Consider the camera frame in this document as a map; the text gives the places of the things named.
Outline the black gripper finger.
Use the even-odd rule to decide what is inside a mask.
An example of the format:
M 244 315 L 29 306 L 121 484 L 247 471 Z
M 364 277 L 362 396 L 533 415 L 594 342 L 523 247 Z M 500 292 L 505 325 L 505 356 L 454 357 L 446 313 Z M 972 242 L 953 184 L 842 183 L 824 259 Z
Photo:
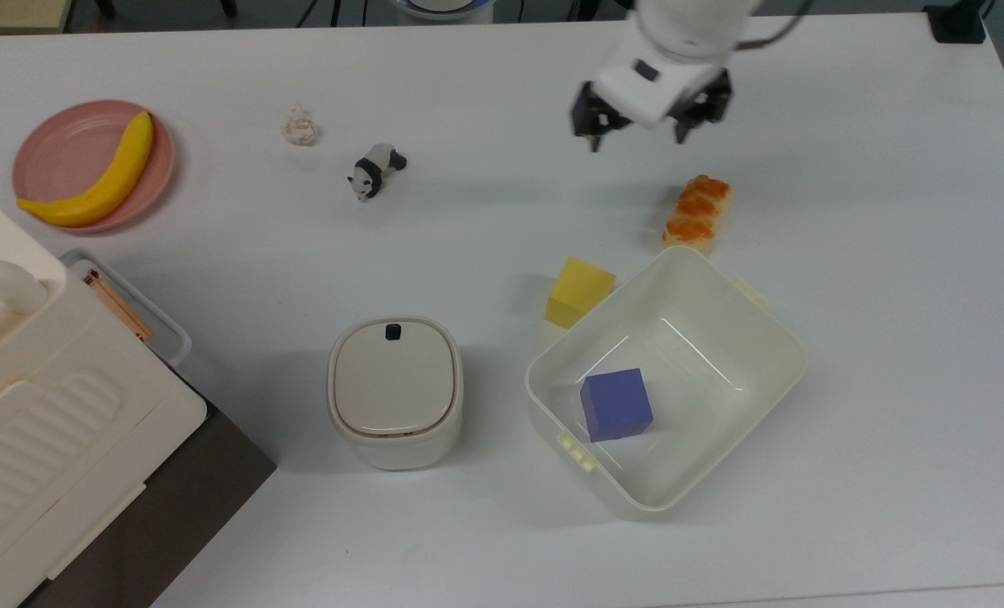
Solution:
M 572 131 L 576 138 L 585 139 L 591 153 L 598 153 L 606 134 L 620 131 L 632 119 L 606 103 L 594 92 L 593 81 L 583 81 L 572 104 Z
M 718 123 L 725 118 L 734 94 L 730 70 L 723 69 L 710 84 L 691 99 L 679 100 L 672 108 L 675 120 L 674 136 L 677 144 L 684 144 L 694 128 L 707 123 Z

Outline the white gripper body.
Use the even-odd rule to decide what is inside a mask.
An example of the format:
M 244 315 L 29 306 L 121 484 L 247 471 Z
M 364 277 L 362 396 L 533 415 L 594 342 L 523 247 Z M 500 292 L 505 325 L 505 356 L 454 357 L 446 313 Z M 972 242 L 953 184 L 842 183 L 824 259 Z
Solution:
M 656 128 L 679 106 L 696 100 L 722 73 L 725 57 L 677 57 L 641 32 L 625 32 L 591 84 L 618 115 Z

